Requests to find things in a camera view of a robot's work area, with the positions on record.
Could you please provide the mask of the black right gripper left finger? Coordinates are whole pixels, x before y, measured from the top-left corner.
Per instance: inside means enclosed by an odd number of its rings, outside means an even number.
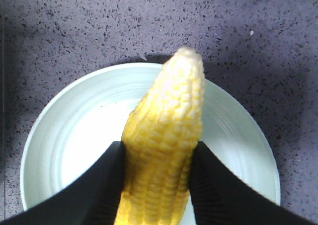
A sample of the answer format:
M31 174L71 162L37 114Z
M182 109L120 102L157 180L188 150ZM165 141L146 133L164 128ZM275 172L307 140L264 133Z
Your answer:
M113 142L78 179L3 225L113 225L124 183L125 146Z

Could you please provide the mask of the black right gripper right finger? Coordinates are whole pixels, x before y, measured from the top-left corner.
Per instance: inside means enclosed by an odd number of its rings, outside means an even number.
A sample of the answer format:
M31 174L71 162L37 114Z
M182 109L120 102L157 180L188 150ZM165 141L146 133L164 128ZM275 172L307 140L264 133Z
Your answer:
M234 175L203 143L194 150L190 195L198 225L310 225Z

